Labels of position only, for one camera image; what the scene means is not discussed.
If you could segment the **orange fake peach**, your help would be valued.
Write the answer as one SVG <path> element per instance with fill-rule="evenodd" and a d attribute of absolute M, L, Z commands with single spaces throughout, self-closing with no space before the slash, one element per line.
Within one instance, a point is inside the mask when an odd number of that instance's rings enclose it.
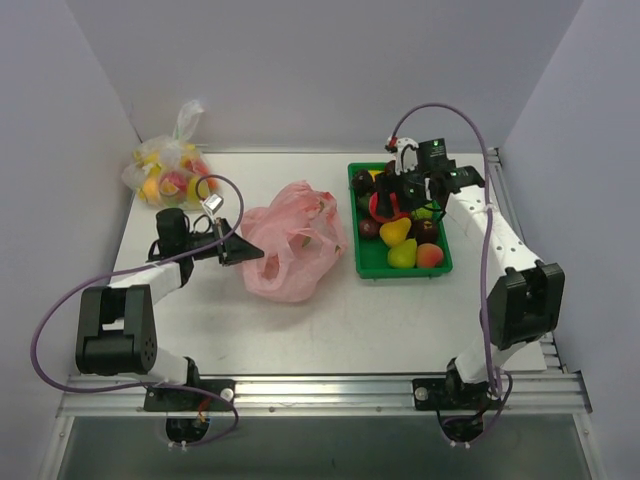
<path fill-rule="evenodd" d="M 423 243 L 417 247 L 415 265 L 417 268 L 437 268 L 442 265 L 444 251 L 436 244 Z"/>

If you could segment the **dark maroon fake fruit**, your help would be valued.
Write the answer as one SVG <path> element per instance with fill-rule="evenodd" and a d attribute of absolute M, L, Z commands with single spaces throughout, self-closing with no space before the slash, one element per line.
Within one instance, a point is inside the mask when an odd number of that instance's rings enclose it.
<path fill-rule="evenodd" d="M 365 218 L 358 223 L 358 234 L 363 239 L 374 239 L 379 236 L 380 224 L 372 218 Z"/>

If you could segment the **dark green fake avocado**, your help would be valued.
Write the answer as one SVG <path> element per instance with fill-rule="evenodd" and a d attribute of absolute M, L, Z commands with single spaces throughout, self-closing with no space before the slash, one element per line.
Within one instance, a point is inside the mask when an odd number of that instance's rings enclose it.
<path fill-rule="evenodd" d="M 363 215 L 370 214 L 371 195 L 360 196 L 356 200 L 356 207 Z"/>

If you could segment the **dark fake mangosteen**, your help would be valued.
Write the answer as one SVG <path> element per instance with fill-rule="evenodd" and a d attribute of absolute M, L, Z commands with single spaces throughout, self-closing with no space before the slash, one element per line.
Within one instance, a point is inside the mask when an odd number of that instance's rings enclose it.
<path fill-rule="evenodd" d="M 350 180 L 351 190 L 356 198 L 371 195 L 375 190 L 375 182 L 367 169 L 358 170 Z"/>

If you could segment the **yellow fake pear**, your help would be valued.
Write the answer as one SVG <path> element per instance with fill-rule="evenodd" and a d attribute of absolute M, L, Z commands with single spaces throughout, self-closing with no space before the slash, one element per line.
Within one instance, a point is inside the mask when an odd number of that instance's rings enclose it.
<path fill-rule="evenodd" d="M 408 217 L 382 224 L 379 229 L 379 236 L 384 244 L 393 248 L 407 239 L 411 230 L 412 222 Z"/>

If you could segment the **aluminium front rail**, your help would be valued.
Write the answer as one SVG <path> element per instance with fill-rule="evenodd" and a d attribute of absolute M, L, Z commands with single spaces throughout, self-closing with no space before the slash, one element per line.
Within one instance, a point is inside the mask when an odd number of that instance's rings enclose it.
<path fill-rule="evenodd" d="M 242 417 L 412 416 L 498 409 L 497 401 L 483 389 L 477 389 L 471 400 L 453 399 L 441 375 L 209 376 L 203 386 L 216 394 L 214 400 L 140 385 L 127 389 L 120 378 L 80 376 L 72 378 L 71 384 L 86 392 L 64 394 L 58 409 L 63 417 L 193 418 L 199 413 L 224 412 Z"/>

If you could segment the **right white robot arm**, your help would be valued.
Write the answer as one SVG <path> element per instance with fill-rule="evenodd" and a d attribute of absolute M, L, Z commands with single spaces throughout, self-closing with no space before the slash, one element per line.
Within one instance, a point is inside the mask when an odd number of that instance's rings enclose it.
<path fill-rule="evenodd" d="M 472 166 L 384 171 L 374 185 L 379 215 L 391 215 L 394 205 L 410 211 L 433 201 L 480 246 L 480 336 L 453 359 L 456 376 L 444 383 L 443 395 L 456 409 L 477 400 L 478 384 L 488 383 L 497 395 L 511 357 L 557 327 L 564 271 L 524 244 L 491 202 L 489 180 Z"/>

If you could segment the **green plastic tray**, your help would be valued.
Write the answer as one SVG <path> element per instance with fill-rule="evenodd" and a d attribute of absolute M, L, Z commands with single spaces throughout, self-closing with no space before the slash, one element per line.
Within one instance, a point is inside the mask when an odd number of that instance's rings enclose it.
<path fill-rule="evenodd" d="M 394 174 L 394 163 L 347 167 L 356 271 L 363 279 L 432 278 L 452 271 L 440 205 Z"/>

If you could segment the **clear bag of fruits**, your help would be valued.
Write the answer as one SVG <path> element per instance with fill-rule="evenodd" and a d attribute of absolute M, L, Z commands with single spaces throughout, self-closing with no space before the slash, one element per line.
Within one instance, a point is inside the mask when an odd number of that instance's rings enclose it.
<path fill-rule="evenodd" d="M 201 150 L 191 142 L 203 113 L 199 101 L 185 103 L 172 134 L 151 138 L 133 151 L 121 179 L 143 203 L 193 211 L 217 189 Z"/>

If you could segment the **green fake pear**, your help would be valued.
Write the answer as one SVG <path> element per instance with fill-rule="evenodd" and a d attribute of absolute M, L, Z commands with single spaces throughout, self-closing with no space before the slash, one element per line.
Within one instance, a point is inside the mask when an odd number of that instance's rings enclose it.
<path fill-rule="evenodd" d="M 418 244 L 415 239 L 406 239 L 401 244 L 390 248 L 387 253 L 387 263 L 394 269 L 412 269 L 415 267 L 416 250 Z"/>

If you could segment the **yellow fake mango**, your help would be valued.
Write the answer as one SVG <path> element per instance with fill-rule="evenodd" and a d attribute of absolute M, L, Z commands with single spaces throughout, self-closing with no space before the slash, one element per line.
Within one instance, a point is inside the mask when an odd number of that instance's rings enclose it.
<path fill-rule="evenodd" d="M 368 173 L 370 174 L 372 181 L 375 183 L 376 177 L 381 175 L 383 172 L 381 170 L 368 170 Z"/>

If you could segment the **pink plastic bag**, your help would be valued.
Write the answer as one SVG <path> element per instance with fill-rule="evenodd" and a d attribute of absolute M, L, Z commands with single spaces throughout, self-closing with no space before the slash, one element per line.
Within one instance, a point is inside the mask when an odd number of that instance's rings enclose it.
<path fill-rule="evenodd" d="M 243 238 L 264 256 L 243 262 L 246 290 L 267 300 L 308 300 L 348 249 L 335 197 L 305 181 L 285 186 L 266 207 L 243 215 Z"/>

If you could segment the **dark red fake apple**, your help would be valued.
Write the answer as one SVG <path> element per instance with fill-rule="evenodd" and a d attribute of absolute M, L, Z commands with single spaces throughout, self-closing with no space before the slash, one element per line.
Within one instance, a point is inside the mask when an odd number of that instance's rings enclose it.
<path fill-rule="evenodd" d="M 411 234 L 418 245 L 436 244 L 440 230 L 438 224 L 433 223 L 430 219 L 419 219 L 412 223 Z"/>

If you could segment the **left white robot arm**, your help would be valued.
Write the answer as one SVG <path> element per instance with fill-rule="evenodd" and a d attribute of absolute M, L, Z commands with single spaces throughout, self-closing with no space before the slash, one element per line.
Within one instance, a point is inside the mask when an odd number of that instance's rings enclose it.
<path fill-rule="evenodd" d="M 81 295 L 75 361 L 83 374 L 128 376 L 168 385 L 167 400 L 180 411 L 196 408 L 202 386 L 195 362 L 159 346 L 154 305 L 184 287 L 195 263 L 216 258 L 223 266 L 264 257 L 264 252 L 217 218 L 207 231 L 192 231 L 179 208 L 156 214 L 158 238 L 148 264 L 120 281 Z"/>

